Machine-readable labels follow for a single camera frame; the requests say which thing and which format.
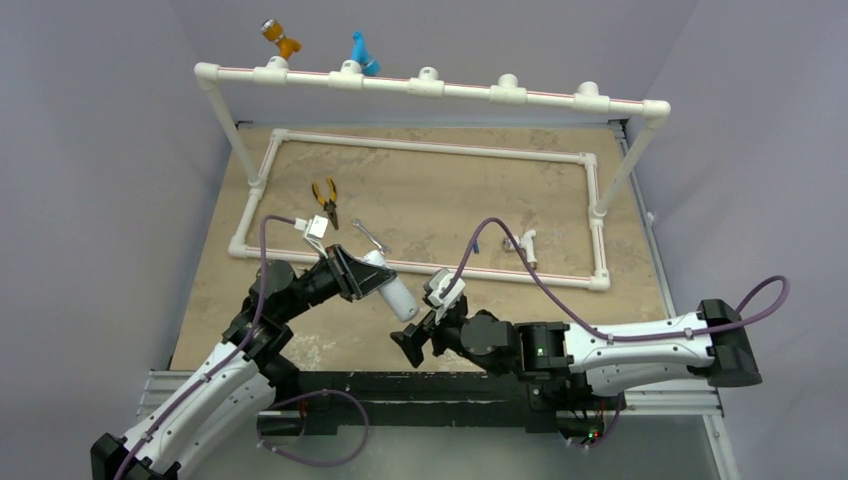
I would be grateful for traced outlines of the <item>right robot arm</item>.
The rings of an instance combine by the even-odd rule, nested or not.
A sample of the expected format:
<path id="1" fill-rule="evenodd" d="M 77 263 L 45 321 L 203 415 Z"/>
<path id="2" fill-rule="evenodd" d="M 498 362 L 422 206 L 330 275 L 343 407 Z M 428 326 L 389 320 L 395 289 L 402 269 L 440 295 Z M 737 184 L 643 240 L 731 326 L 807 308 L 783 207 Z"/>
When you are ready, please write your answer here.
<path id="1" fill-rule="evenodd" d="M 413 367 L 431 344 L 434 355 L 451 351 L 494 376 L 561 382 L 564 399 L 576 407 L 669 380 L 703 378 L 716 388 L 762 382 L 739 313 L 720 299 L 670 319 L 612 325 L 606 334 L 575 323 L 511 323 L 486 310 L 469 315 L 466 300 L 441 320 L 435 316 L 429 312 L 390 335 Z"/>

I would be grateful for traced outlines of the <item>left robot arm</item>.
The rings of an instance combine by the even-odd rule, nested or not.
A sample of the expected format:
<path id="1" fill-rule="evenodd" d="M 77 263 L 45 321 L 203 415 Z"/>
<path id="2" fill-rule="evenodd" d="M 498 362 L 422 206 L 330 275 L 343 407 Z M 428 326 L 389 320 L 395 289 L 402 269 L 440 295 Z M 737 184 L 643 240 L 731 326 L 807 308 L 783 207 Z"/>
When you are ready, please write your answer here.
<path id="1" fill-rule="evenodd" d="M 298 401 L 300 371 L 280 354 L 293 336 L 290 320 L 335 296 L 360 300 L 396 278 L 394 270 L 339 245 L 302 274 L 286 261 L 263 261 L 241 311 L 204 363 L 136 426 L 94 443 L 93 478 L 189 478 L 247 418 Z"/>

